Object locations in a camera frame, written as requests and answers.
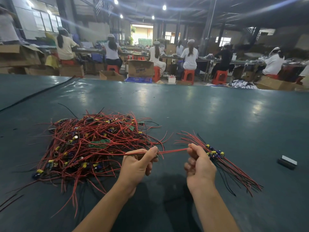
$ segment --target black shirt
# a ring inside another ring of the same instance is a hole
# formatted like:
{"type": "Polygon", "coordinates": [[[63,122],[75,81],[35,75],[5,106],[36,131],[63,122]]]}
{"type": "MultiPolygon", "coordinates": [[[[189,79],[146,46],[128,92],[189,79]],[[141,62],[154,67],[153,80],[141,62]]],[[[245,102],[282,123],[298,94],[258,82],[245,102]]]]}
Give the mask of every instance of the black shirt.
{"type": "Polygon", "coordinates": [[[224,49],[221,50],[218,54],[216,54],[214,57],[218,58],[221,55],[221,66],[226,66],[228,67],[230,65],[230,62],[232,61],[232,57],[233,57],[233,52],[228,50],[228,49],[224,49]]]}

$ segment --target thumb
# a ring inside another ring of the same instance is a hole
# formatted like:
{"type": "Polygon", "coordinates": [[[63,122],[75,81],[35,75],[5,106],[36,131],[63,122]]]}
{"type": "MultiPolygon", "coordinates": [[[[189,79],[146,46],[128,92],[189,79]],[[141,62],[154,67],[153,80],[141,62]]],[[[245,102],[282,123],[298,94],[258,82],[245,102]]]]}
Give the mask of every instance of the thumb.
{"type": "Polygon", "coordinates": [[[141,163],[141,165],[146,168],[147,165],[153,160],[153,158],[156,157],[158,152],[158,148],[156,146],[150,148],[145,155],[143,156],[143,158],[139,161],[141,163]]]}
{"type": "Polygon", "coordinates": [[[208,157],[208,155],[206,154],[206,152],[204,151],[204,149],[201,146],[195,145],[194,143],[191,143],[191,149],[193,151],[196,152],[196,154],[199,157],[208,157]]]}

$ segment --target forearm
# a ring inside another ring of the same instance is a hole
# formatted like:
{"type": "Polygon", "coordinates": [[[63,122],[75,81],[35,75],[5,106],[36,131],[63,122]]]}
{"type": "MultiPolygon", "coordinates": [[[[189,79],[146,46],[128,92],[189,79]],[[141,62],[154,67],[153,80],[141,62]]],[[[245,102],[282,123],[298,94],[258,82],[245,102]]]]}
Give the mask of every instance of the forearm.
{"type": "Polygon", "coordinates": [[[239,232],[238,226],[214,185],[192,193],[204,232],[239,232]]]}
{"type": "Polygon", "coordinates": [[[127,190],[116,183],[73,232],[110,231],[128,199],[127,190]]]}

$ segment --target green table surface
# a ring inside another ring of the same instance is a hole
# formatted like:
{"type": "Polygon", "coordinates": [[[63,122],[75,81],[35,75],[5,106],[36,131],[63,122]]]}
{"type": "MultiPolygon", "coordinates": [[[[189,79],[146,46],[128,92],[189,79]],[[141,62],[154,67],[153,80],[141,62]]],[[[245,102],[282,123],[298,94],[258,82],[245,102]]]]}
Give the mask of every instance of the green table surface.
{"type": "MultiPolygon", "coordinates": [[[[47,76],[1,78],[2,103],[8,97],[17,99],[32,93],[20,85],[25,83],[21,78],[27,78],[27,87],[33,84],[33,93],[42,81],[54,85],[47,76]]],[[[184,148],[174,144],[179,138],[176,132],[194,130],[264,186],[252,198],[245,187],[239,189],[229,181],[235,197],[220,175],[216,176],[216,187],[242,231],[308,230],[309,93],[75,78],[0,112],[0,202],[8,197],[5,192],[32,182],[32,172],[21,171],[33,164],[16,165],[40,160],[48,146],[50,137],[28,137],[48,135],[43,133],[47,125],[33,124],[72,117],[57,103],[68,106],[78,117],[86,109],[97,113],[103,107],[105,112],[110,109],[133,112],[138,118],[152,117],[162,125],[151,131],[152,136],[160,138],[166,131],[174,132],[166,150],[184,148]],[[296,160],[297,168],[291,171],[277,164],[281,155],[296,160]]],[[[186,187],[183,164],[187,158],[186,152],[178,152],[160,159],[152,174],[138,185],[112,231],[201,231],[186,187]]],[[[104,186],[109,190],[115,181],[106,179],[104,186]]],[[[69,199],[72,187],[68,191],[61,194],[60,187],[43,183],[22,190],[19,195],[24,196],[0,213],[0,231],[72,231],[102,195],[84,184],[78,189],[78,216],[74,219],[75,209],[69,203],[50,218],[69,199]]]]}

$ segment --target blue plastic crate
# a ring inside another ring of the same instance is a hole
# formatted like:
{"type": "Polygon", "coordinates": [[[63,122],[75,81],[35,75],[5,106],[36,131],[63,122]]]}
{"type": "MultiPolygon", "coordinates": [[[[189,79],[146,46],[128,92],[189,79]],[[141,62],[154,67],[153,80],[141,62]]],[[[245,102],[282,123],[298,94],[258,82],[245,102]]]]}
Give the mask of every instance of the blue plastic crate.
{"type": "Polygon", "coordinates": [[[128,77],[126,82],[152,83],[151,77],[128,77]]]}

